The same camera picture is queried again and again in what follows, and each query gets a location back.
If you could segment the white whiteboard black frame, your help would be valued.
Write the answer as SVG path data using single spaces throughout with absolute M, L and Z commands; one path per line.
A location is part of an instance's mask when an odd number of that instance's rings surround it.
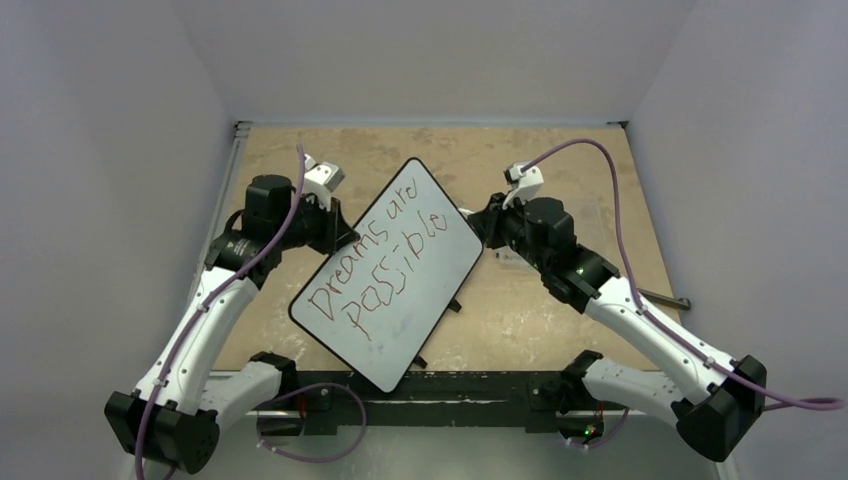
M 294 296 L 291 320 L 380 391 L 395 390 L 483 252 L 434 175 L 408 159 L 357 221 L 358 240 Z

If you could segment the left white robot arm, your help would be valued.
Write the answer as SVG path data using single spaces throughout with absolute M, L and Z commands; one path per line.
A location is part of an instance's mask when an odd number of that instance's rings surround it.
M 333 195 L 342 179 L 318 166 L 296 182 L 280 175 L 251 181 L 244 207 L 212 241 L 193 300 L 163 352 L 131 392 L 114 392 L 105 405 L 137 478 L 148 463 L 170 474 L 199 472 L 221 434 L 264 403 L 305 412 L 308 390 L 294 361 L 281 355 L 257 353 L 223 383 L 207 381 L 233 326 L 284 251 L 309 247 L 331 255 L 358 239 Z

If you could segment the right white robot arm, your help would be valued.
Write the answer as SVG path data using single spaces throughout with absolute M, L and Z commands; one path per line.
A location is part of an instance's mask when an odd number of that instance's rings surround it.
M 767 369 L 755 357 L 717 349 L 671 320 L 607 259 L 581 245 L 561 201 L 508 204 L 502 193 L 467 221 L 483 245 L 508 247 L 540 275 L 548 293 L 601 323 L 655 366 L 623 367 L 593 351 L 563 370 L 561 392 L 576 407 L 626 406 L 675 428 L 696 453 L 725 461 L 764 411 Z

